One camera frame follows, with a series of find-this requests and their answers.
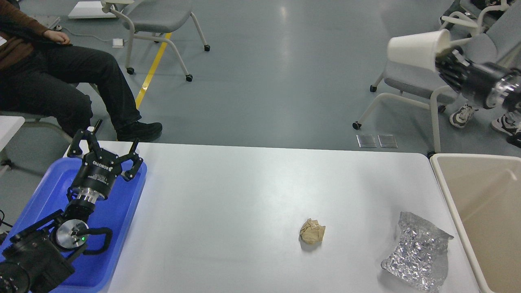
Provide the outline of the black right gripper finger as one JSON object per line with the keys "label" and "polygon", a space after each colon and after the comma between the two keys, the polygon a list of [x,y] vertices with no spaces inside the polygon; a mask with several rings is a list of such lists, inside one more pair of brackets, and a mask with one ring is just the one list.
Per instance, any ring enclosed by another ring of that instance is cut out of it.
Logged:
{"label": "black right gripper finger", "polygon": [[463,53],[461,46],[454,46],[437,55],[435,66],[445,83],[462,84],[466,80],[468,61]]}

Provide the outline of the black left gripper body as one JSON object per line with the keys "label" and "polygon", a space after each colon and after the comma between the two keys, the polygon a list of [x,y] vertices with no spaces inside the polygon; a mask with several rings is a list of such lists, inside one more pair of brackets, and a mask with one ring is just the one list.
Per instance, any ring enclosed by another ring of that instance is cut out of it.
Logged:
{"label": "black left gripper body", "polygon": [[105,149],[100,155],[91,151],[83,156],[82,165],[67,191],[69,200],[107,200],[116,178],[121,174],[119,156]]}

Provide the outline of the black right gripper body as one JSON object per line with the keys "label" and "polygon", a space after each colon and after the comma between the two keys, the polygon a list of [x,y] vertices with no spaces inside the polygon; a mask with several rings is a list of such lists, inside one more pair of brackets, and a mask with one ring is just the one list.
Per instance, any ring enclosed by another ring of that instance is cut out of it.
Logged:
{"label": "black right gripper body", "polygon": [[498,105],[508,111],[520,109],[521,76],[518,68],[504,68],[494,63],[471,62],[461,94],[476,105],[491,109]]}

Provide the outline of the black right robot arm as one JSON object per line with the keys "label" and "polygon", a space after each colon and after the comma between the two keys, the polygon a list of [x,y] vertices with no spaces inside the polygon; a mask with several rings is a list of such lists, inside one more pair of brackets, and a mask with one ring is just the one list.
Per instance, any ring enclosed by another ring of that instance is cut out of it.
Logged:
{"label": "black right robot arm", "polygon": [[520,69],[492,62],[476,63],[462,53],[462,48],[456,46],[435,58],[439,76],[447,85],[480,108],[520,109]]}

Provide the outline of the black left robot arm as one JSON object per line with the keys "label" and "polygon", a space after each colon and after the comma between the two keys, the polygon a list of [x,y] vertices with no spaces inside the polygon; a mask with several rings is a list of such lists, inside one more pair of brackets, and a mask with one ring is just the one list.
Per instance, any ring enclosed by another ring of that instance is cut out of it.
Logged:
{"label": "black left robot arm", "polygon": [[137,138],[125,155],[103,149],[101,124],[77,131],[12,228],[1,257],[2,293],[92,293],[112,276],[147,166]]}

